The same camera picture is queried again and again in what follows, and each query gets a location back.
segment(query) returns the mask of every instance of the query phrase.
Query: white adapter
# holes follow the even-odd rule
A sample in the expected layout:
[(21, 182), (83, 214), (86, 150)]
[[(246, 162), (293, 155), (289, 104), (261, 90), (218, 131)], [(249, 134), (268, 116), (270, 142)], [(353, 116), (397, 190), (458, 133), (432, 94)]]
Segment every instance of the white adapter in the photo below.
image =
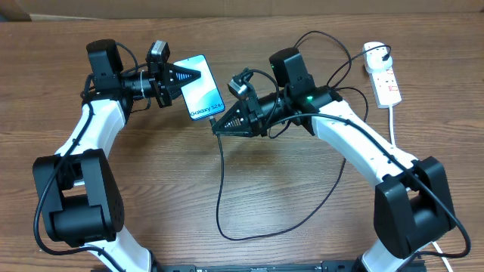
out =
[[(363, 50), (383, 45), (381, 42), (368, 42), (363, 46)], [(389, 108), (402, 101), (399, 86), (396, 82), (395, 74), (392, 68), (392, 57), (383, 60), (383, 56), (388, 54), (385, 47), (377, 48), (365, 54), (365, 68), (370, 76), (371, 87), (375, 93), (377, 105), (379, 108)]]
[[(384, 45), (381, 42), (367, 42), (363, 45), (363, 51), (376, 48), (377, 46)], [(368, 73), (382, 72), (389, 69), (393, 65), (392, 56), (383, 60), (388, 54), (386, 47), (376, 48), (365, 54), (365, 69)]]

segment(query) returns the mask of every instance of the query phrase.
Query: tabletop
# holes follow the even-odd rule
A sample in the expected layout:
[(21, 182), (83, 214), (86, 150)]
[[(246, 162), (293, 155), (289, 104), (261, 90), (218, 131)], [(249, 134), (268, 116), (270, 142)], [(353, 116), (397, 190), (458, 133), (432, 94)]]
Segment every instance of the tabletop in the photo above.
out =
[[(0, 270), (86, 271), (92, 255), (50, 256), (33, 239), (38, 202), (32, 175), (37, 157), (50, 156), (72, 133), (81, 113), (79, 93), (91, 67), (85, 46), (115, 39), (143, 60), (151, 43), (169, 43), (170, 61), (204, 54), (227, 107), (236, 99), (226, 83), (244, 67), (270, 72), (269, 56), (308, 30), (328, 32), (351, 54), (369, 41), (392, 46), (403, 101), (395, 107), (397, 145), (447, 172), (457, 216), (473, 241), (470, 255), (450, 260), (456, 270), (482, 270), (484, 261), (484, 14), (402, 14), (163, 20), (93, 20), (0, 24)], [(310, 36), (300, 51), (317, 85), (345, 61), (339, 45)], [(133, 65), (120, 52), (125, 67)], [(273, 91), (252, 80), (259, 96)], [(342, 86), (368, 97), (368, 124), (388, 137), (388, 111), (375, 104), (363, 60)], [(362, 116), (364, 101), (344, 98)], [(142, 108), (138, 102), (135, 108)], [(292, 227), (326, 196), (342, 156), (292, 126), (278, 139), (222, 138), (225, 187), (220, 221), (232, 237)], [(162, 264), (292, 264), (353, 260), (371, 247), (374, 192), (349, 163), (325, 205), (284, 235), (245, 242), (220, 236), (215, 209), (220, 182), (216, 137), (204, 119), (192, 122), (182, 98), (172, 107), (134, 113), (118, 134), (110, 167), (125, 205), (125, 225)], [(48, 246), (65, 249), (45, 235)], [(458, 230), (439, 240), (445, 252), (464, 248)], [(442, 260), (425, 258), (431, 271)]]

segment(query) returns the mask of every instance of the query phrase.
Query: wooden table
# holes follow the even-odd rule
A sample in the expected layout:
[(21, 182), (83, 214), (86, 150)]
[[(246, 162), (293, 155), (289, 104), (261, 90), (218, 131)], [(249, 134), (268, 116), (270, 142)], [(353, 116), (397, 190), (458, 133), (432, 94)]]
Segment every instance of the wooden table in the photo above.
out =
[[(335, 35), (352, 54), (369, 41), (393, 46), (403, 102), (395, 108), (398, 145), (445, 165), (458, 217), (473, 240), (456, 270), (482, 270), (484, 261), (484, 15), (422, 14), (166, 20), (96, 20), (0, 24), (0, 270), (86, 271), (100, 267), (82, 253), (40, 252), (32, 232), (38, 201), (32, 164), (64, 144), (79, 120), (79, 93), (91, 72), (85, 45), (112, 38), (143, 60), (151, 42), (169, 43), (171, 61), (205, 54), (226, 105), (225, 83), (249, 66), (270, 71), (268, 57), (306, 31)], [(311, 36), (300, 50), (318, 85), (345, 61), (329, 39)], [(130, 57), (121, 52), (125, 67)], [(388, 112), (376, 108), (363, 60), (343, 85), (370, 102), (368, 123), (388, 135)], [(273, 91), (254, 77), (259, 95)], [(361, 97), (343, 93), (358, 114)], [(229, 236), (293, 226), (333, 186), (341, 155), (300, 127), (277, 140), (223, 138), (225, 191), (221, 225)], [(286, 264), (354, 259), (376, 239), (374, 193), (347, 165), (325, 206), (297, 230), (264, 240), (230, 242), (216, 229), (220, 160), (206, 120), (192, 122), (180, 98), (174, 106), (132, 115), (113, 145), (110, 166), (124, 199), (126, 226), (163, 264)], [(439, 240), (460, 252), (457, 230)], [(62, 243), (49, 246), (64, 249)], [(432, 271), (444, 270), (427, 258)]]

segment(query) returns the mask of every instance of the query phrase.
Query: white arm segment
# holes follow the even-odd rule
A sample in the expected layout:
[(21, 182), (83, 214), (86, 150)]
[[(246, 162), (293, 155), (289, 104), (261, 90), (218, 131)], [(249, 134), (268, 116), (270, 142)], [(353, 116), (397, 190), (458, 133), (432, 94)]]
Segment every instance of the white arm segment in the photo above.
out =
[[(74, 149), (71, 155), (81, 154), (89, 149), (104, 150), (106, 157), (109, 156), (111, 147), (113, 146), (114, 138), (124, 127), (125, 118), (124, 112), (119, 101), (103, 99), (94, 100), (91, 102), (94, 109), (94, 116), (92, 117), (91, 124), (84, 136), (82, 136), (79, 145)], [(82, 107), (82, 116), (77, 123), (74, 132), (70, 135), (69, 140), (56, 151), (56, 154), (63, 156), (70, 146), (73, 144), (74, 138), (79, 135), (85, 121), (89, 116), (89, 106), (85, 104)]]
[[(346, 101), (333, 101), (320, 108), (319, 112), (351, 120), (375, 138), (403, 166), (406, 168), (413, 167), (412, 161), (417, 158), (401, 151), (376, 133), (351, 110)], [(382, 178), (385, 175), (396, 176), (402, 173), (400, 168), (393, 163), (389, 163), (388, 158), (360, 131), (357, 131), (352, 126), (324, 117), (312, 117), (312, 127), (318, 138), (328, 142), (343, 154), (365, 177), (372, 188), (382, 182)]]
[[(140, 246), (125, 227), (116, 234), (116, 240), (113, 242), (102, 240), (86, 243), (84, 246), (104, 249), (126, 272), (151, 272), (150, 252)], [(116, 271), (104, 256), (100, 256), (97, 252), (90, 251), (90, 253), (98, 257), (111, 271)]]

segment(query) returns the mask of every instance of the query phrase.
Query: wood grain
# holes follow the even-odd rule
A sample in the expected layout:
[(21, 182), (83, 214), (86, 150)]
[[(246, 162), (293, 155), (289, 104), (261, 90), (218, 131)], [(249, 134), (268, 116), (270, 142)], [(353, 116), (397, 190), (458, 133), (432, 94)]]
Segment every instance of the wood grain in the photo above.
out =
[[(484, 265), (484, 26), (483, 14), (362, 15), (165, 20), (3, 23), (0, 26), (0, 270), (81, 271), (100, 263), (87, 253), (55, 257), (40, 252), (32, 235), (37, 203), (32, 163), (51, 155), (79, 120), (85, 45), (123, 42), (143, 59), (152, 41), (169, 42), (172, 61), (205, 54), (228, 106), (225, 83), (249, 66), (269, 71), (268, 57), (304, 32), (335, 35), (352, 54), (368, 41), (393, 46), (403, 103), (395, 108), (398, 145), (444, 163), (455, 210), (473, 240), (456, 270)], [(337, 45), (311, 36), (300, 50), (319, 85), (345, 60)], [(121, 53), (126, 67), (132, 65)], [(362, 60), (343, 83), (370, 102), (369, 124), (383, 135), (387, 111), (376, 108)], [(259, 95), (271, 83), (254, 78)], [(344, 93), (363, 114), (361, 97)], [(341, 155), (292, 127), (275, 141), (223, 138), (226, 170), (221, 224), (229, 236), (268, 233), (302, 220), (332, 187)], [(110, 166), (126, 206), (126, 226), (163, 264), (286, 264), (354, 259), (376, 239), (373, 192), (348, 165), (326, 205), (299, 229), (242, 243), (217, 232), (215, 204), (220, 161), (206, 120), (192, 122), (182, 99), (173, 107), (136, 113), (121, 131)], [(60, 243), (48, 243), (57, 249)], [(459, 252), (454, 230), (439, 244)], [(428, 258), (431, 271), (444, 270)]]

